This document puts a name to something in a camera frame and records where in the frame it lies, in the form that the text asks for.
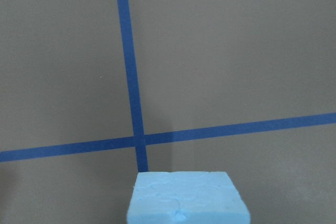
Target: gray surface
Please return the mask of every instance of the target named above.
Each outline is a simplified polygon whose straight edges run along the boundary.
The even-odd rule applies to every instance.
[[[2,150],[132,135],[117,0],[0,0]]]
[[[147,133],[336,110],[335,0],[130,2]]]
[[[130,0],[147,133],[336,112],[335,0]],[[0,0],[0,151],[132,134],[116,0]],[[336,222],[335,125],[148,146],[252,224]],[[0,223],[121,223],[132,148],[0,163]]]

